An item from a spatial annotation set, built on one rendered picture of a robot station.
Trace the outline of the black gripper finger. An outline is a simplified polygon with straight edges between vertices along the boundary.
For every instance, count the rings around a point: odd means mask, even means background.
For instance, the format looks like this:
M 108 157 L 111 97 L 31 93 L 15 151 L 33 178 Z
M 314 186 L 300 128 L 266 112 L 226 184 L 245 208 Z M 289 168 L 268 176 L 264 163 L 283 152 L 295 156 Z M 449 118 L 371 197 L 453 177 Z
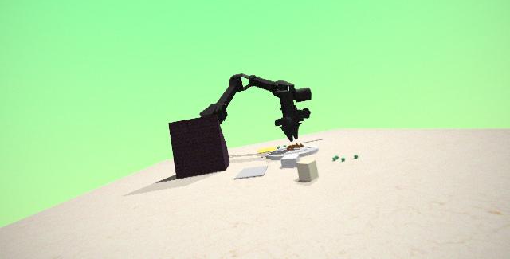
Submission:
M 298 124 L 295 124 L 293 129 L 292 129 L 292 133 L 293 133 L 293 137 L 295 139 L 298 139 L 298 133 L 299 133 L 299 126 L 301 125 L 302 123 L 298 123 Z
M 287 125 L 287 126 L 280 126 L 279 128 L 286 134 L 290 142 L 293 142 L 293 133 L 292 129 L 295 124 Z

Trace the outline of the beige cube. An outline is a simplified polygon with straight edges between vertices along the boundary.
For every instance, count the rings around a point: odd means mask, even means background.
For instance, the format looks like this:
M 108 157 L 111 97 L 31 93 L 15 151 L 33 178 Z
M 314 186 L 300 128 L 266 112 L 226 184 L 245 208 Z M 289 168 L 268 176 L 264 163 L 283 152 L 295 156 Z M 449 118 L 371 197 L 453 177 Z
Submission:
M 302 160 L 296 164 L 299 179 L 312 181 L 319 177 L 316 167 L 316 160 Z

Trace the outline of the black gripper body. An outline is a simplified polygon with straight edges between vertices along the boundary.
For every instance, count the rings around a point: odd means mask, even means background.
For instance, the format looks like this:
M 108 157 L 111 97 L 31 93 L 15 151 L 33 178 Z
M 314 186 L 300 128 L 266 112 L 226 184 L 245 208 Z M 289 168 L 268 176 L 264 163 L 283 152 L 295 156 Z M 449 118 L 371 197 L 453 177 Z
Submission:
M 292 107 L 295 108 L 296 105 L 294 103 L 281 105 L 280 110 L 282 111 L 283 117 L 275 120 L 275 122 L 274 122 L 275 127 L 281 126 L 281 125 L 287 126 L 287 125 L 291 125 L 291 124 L 298 124 L 300 121 L 304 121 L 304 118 L 301 118 L 301 117 L 295 118 L 295 119 L 292 118 Z

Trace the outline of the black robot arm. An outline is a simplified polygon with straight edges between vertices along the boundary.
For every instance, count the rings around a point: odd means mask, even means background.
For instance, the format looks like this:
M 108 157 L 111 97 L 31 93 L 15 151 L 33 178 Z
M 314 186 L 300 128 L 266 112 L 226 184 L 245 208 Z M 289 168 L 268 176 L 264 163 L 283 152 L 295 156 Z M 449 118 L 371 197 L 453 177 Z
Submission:
M 249 79 L 249 84 L 243 87 L 241 78 Z M 229 79 L 229 87 L 224 91 L 217 103 L 211 104 L 209 107 L 199 113 L 200 117 L 217 115 L 219 123 L 225 121 L 228 113 L 226 108 L 230 104 L 235 94 L 245 91 L 250 87 L 258 87 L 270 91 L 274 96 L 280 98 L 280 105 L 307 101 L 312 99 L 312 90 L 307 88 L 295 89 L 295 84 L 285 80 L 271 81 L 255 75 L 246 75 L 244 73 L 234 74 Z M 311 111 L 308 108 L 303 110 L 292 107 L 292 118 L 310 118 Z

